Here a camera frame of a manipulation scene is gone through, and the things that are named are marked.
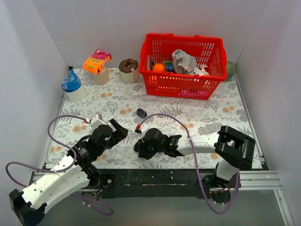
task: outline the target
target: floral tablecloth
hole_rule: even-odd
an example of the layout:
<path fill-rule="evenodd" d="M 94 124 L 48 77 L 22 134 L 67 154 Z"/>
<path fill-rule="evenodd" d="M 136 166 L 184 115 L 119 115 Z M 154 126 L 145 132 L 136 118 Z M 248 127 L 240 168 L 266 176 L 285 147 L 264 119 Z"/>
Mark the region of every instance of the floral tablecloth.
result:
<path fill-rule="evenodd" d="M 103 120 L 110 125 L 114 118 L 120 125 L 129 130 L 128 136 L 121 143 L 106 150 L 94 162 L 99 169 L 192 169 L 195 168 L 193 155 L 171 158 L 162 153 L 150 160 L 138 158 L 133 150 L 137 141 L 134 132 L 141 118 L 136 114 L 137 108 L 144 109 L 148 115 L 166 113 L 176 117 L 190 130 L 192 136 L 202 137 L 219 131 L 222 125 L 229 125 L 253 137 L 248 117 L 241 101 L 237 84 L 234 80 L 220 83 L 209 100 L 158 97 L 146 94 L 142 77 L 133 84 L 121 81 L 118 68 L 108 68 L 110 81 L 104 86 L 95 85 L 89 72 L 75 69 L 84 85 L 87 96 L 84 100 L 72 103 L 67 97 L 62 114 L 80 115 L 91 118 L 96 113 L 103 115 Z M 155 116 L 148 121 L 150 126 L 160 129 L 167 135 L 181 134 L 184 128 L 177 122 Z M 91 127 L 83 121 L 61 119 L 55 130 L 55 138 L 73 146 L 82 136 L 90 134 Z M 52 168 L 66 154 L 67 149 L 52 143 L 48 151 L 46 167 Z M 199 168 L 213 169 L 221 158 L 217 154 L 198 154 Z M 253 168 L 261 168 L 258 151 L 254 152 Z"/>

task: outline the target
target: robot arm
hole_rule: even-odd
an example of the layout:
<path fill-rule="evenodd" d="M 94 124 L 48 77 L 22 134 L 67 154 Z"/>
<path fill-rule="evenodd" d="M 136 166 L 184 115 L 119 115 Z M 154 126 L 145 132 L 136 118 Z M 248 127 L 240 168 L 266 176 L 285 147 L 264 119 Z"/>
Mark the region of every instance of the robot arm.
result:
<path fill-rule="evenodd" d="M 116 129 L 114 132 L 102 121 L 101 115 L 93 116 L 90 125 L 94 131 L 73 147 L 77 156 L 70 169 L 55 173 L 72 164 L 74 154 L 71 150 L 52 168 L 54 173 L 44 175 L 22 191 L 15 189 L 9 194 L 11 207 L 24 226 L 37 225 L 54 205 L 78 189 L 99 186 L 101 173 L 92 162 L 126 138 L 128 133 L 114 119 L 110 123 Z"/>
<path fill-rule="evenodd" d="M 141 158 L 149 159 L 157 152 L 171 157 L 193 153 L 189 139 L 181 135 L 167 136 L 147 125 L 142 125 L 136 132 L 141 134 L 141 139 L 134 150 Z M 193 138 L 193 144 L 196 153 L 217 153 L 223 158 L 217 164 L 214 175 L 205 178 L 208 184 L 215 185 L 218 180 L 227 183 L 239 170 L 252 168 L 255 140 L 229 126 L 222 126 L 216 134 Z"/>

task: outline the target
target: red plastic basket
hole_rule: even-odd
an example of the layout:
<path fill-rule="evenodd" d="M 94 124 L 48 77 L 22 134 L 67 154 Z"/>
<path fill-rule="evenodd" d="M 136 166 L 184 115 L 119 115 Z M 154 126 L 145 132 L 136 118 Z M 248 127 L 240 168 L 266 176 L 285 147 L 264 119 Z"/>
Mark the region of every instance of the red plastic basket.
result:
<path fill-rule="evenodd" d="M 209 76 L 154 72 L 147 70 L 148 55 L 156 62 L 172 60 L 172 53 L 181 49 L 197 60 L 197 67 L 207 65 Z M 149 95 L 207 100 L 227 78 L 227 57 L 221 38 L 147 34 L 140 54 L 140 74 Z"/>

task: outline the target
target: orange package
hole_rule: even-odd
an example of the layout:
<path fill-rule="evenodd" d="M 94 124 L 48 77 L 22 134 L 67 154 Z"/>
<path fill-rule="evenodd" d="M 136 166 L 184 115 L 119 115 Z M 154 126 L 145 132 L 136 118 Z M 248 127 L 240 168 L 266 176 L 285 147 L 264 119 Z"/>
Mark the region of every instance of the orange package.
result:
<path fill-rule="evenodd" d="M 83 69 L 93 74 L 98 74 L 111 60 L 112 56 L 110 53 L 98 49 L 85 61 Z"/>

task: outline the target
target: orange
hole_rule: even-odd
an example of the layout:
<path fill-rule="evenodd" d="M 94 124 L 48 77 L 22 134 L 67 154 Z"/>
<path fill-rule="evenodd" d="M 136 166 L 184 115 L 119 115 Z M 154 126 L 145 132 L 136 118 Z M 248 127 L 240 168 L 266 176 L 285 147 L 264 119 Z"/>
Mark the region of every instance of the orange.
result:
<path fill-rule="evenodd" d="M 157 63 L 153 66 L 152 70 L 154 72 L 165 72 L 165 67 L 163 64 Z"/>

